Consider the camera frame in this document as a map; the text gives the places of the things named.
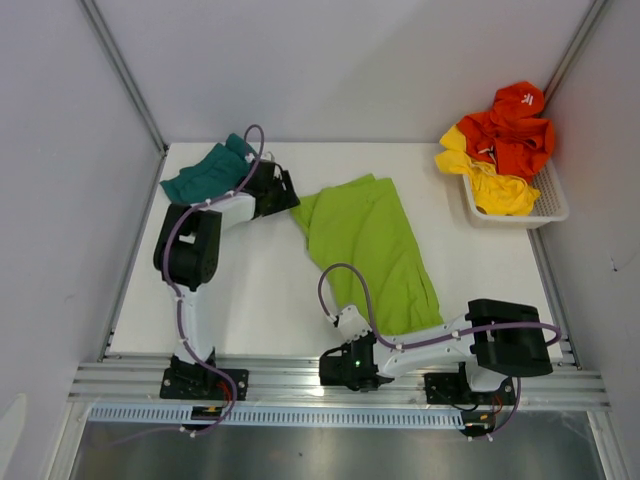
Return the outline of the teal green shorts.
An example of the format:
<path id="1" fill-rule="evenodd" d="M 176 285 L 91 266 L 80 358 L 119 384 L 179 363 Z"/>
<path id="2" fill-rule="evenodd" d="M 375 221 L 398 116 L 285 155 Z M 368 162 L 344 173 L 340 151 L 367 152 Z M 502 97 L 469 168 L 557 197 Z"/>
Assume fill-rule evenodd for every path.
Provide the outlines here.
<path id="1" fill-rule="evenodd" d="M 197 164 L 182 168 L 179 174 L 160 185 L 172 203 L 195 204 L 234 190 L 248 175 L 247 156 L 257 152 L 237 134 L 224 144 L 217 143 Z"/>

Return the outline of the lime green shorts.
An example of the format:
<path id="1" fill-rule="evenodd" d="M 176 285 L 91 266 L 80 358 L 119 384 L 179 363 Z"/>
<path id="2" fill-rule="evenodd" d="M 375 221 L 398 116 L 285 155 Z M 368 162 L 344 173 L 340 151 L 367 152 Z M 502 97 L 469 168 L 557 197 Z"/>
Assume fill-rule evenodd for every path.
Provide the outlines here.
<path id="1" fill-rule="evenodd" d="M 375 324 L 403 335 L 444 323 L 420 248 L 390 178 L 364 175 L 302 197 L 292 217 L 321 269 L 347 263 L 363 276 Z"/>

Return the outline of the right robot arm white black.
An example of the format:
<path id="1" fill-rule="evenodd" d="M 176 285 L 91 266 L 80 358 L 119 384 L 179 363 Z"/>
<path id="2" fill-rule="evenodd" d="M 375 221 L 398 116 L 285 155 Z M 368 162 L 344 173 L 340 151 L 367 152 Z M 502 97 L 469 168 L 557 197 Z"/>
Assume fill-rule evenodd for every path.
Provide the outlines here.
<path id="1" fill-rule="evenodd" d="M 420 368 L 457 365 L 458 395 L 472 404 L 508 377 L 550 374 L 548 348 L 561 337 L 535 307 L 490 299 L 469 302 L 467 313 L 447 323 L 403 335 L 381 334 L 353 305 L 329 319 L 344 343 L 321 355 L 322 386 L 374 391 Z"/>

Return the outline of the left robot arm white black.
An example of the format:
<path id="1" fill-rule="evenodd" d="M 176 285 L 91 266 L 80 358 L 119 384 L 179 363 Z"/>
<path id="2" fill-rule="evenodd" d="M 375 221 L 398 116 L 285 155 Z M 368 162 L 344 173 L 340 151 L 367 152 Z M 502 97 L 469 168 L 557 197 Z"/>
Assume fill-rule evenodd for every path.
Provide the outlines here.
<path id="1" fill-rule="evenodd" d="M 166 210 L 153 264 L 173 291 L 178 343 L 169 371 L 175 384 L 197 400 L 216 390 L 219 374 L 210 322 L 197 313 L 197 300 L 218 268 L 222 234 L 243 223 L 290 210 L 300 204 L 290 173 L 280 164 L 251 163 L 239 185 L 221 196 Z"/>

